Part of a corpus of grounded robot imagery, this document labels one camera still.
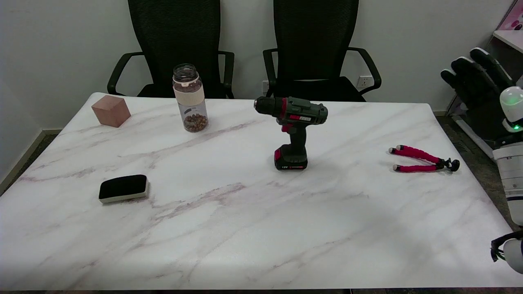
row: white wall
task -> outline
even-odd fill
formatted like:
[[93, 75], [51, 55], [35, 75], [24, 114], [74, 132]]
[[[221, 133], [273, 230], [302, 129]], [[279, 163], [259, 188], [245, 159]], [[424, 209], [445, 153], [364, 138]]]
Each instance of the white wall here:
[[[363, 47], [383, 78], [368, 101], [424, 102], [444, 110], [452, 97], [439, 72], [484, 43], [512, 0], [360, 0], [351, 46]], [[126, 52], [139, 51], [126, 0], [2, 0], [0, 47], [5, 82], [44, 129], [63, 127], [92, 92], [106, 91]], [[274, 48], [271, 0], [222, 0], [220, 49], [236, 55], [237, 98], [261, 94], [262, 51]], [[150, 82], [143, 57], [133, 58], [119, 92]], [[348, 53], [342, 74], [368, 74]]]
[[40, 131], [35, 120], [0, 78], [0, 183]]

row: chair armrest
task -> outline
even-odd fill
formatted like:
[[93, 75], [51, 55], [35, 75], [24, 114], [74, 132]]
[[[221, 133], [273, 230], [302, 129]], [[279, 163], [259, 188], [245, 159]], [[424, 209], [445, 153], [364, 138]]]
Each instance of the chair armrest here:
[[374, 79], [373, 86], [365, 88], [365, 89], [361, 90], [359, 93], [361, 95], [363, 95], [369, 91], [379, 88], [381, 86], [381, 76], [380, 76], [380, 73], [378, 72], [378, 68], [374, 64], [374, 61], [370, 57], [369, 53], [365, 49], [355, 48], [355, 47], [349, 47], [349, 48], [347, 48], [347, 51], [358, 51], [358, 53], [360, 53], [361, 57], [365, 61], [365, 64], [367, 65], [367, 67], [370, 70], [370, 74], [372, 75], [372, 78]]
[[269, 79], [269, 88], [276, 86], [276, 72], [274, 71], [274, 61], [272, 61], [272, 53], [278, 52], [278, 48], [267, 49], [263, 51], [263, 59], [265, 61], [265, 70], [267, 71], [267, 78]]
[[225, 70], [223, 71], [223, 87], [231, 89], [232, 73], [234, 71], [234, 53], [227, 51], [218, 51], [218, 54], [225, 55]]
[[111, 77], [109, 78], [109, 82], [107, 83], [107, 92], [109, 94], [125, 96], [116, 91], [116, 84], [118, 83], [120, 75], [122, 74], [123, 68], [126, 66], [127, 62], [131, 59], [131, 57], [136, 55], [143, 55], [143, 52], [126, 53], [122, 55], [122, 57], [116, 64], [115, 69], [112, 70]]

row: black robotic glove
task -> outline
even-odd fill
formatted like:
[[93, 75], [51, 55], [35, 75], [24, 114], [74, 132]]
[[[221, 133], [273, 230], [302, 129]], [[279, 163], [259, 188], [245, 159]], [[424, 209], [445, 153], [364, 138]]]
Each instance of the black robotic glove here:
[[514, 136], [502, 125], [505, 114], [499, 95], [515, 86], [499, 62], [481, 48], [470, 51], [470, 57], [460, 57], [451, 63], [452, 70], [443, 70], [441, 77], [468, 108], [467, 121], [474, 132], [497, 147], [505, 137]]

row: wooden cube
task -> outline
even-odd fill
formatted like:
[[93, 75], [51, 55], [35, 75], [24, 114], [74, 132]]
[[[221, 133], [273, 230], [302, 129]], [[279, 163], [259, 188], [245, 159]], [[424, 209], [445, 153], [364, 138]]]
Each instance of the wooden cube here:
[[115, 128], [121, 126], [122, 123], [131, 117], [126, 101], [119, 97], [105, 95], [97, 103], [94, 103], [91, 108], [102, 125]]

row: drill chuck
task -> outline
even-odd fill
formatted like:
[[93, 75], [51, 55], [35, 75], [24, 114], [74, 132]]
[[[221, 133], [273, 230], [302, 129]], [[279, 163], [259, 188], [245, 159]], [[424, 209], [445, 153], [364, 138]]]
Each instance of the drill chuck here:
[[260, 97], [254, 100], [254, 109], [260, 114], [270, 115], [279, 118], [281, 114], [282, 104], [282, 99]]

